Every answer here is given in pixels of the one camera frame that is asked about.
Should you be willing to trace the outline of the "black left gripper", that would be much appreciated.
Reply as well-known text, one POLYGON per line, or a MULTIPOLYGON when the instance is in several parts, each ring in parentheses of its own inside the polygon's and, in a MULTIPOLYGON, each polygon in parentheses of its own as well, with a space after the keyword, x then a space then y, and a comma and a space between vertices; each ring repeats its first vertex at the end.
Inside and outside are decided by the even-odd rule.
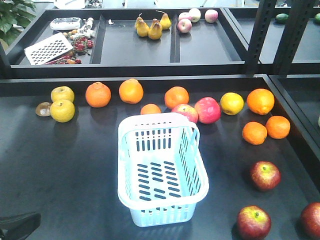
POLYGON ((25 240, 41 224, 41 214, 29 212, 0 218, 1 240, 25 240))

